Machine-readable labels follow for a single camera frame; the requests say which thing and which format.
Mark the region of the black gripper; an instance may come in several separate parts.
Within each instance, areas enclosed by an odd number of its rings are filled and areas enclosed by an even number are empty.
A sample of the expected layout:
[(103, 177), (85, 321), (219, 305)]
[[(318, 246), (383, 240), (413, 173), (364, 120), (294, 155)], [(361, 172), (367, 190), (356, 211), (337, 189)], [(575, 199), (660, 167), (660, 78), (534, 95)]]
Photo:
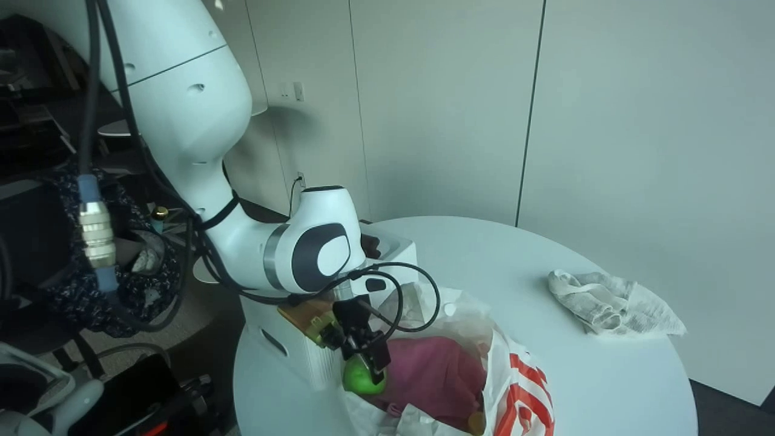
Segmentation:
[(335, 321), (326, 328), (326, 343), (347, 353), (343, 382), (347, 386), (364, 386), (368, 382), (368, 371), (373, 378), (383, 378), (391, 366), (391, 348), (368, 323), (368, 297), (340, 300), (333, 305), (333, 315)]

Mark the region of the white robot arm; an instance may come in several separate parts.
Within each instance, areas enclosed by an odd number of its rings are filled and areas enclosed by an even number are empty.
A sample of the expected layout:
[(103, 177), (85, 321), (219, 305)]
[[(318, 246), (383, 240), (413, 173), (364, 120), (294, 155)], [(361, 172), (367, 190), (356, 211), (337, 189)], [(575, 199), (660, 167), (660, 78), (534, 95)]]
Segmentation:
[(318, 297), (368, 271), (343, 185), (301, 194), (285, 222), (251, 218), (224, 168), (252, 115), (251, 85), (201, 0), (0, 0), (51, 28), (119, 95), (153, 162), (199, 218), (214, 271), (264, 305)]

